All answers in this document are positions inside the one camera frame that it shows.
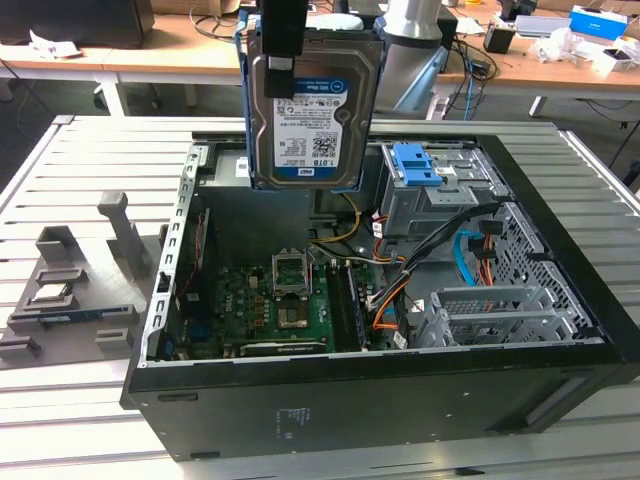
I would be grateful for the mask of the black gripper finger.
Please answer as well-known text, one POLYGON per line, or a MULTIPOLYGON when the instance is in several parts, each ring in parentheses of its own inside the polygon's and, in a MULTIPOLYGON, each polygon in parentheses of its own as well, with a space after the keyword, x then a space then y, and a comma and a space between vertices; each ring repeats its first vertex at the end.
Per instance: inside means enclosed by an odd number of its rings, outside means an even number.
POLYGON ((291 99, 295 59, 302 53, 304 43, 306 1, 266 0, 260 2, 260 9, 261 51, 267 63, 265 96, 291 99))

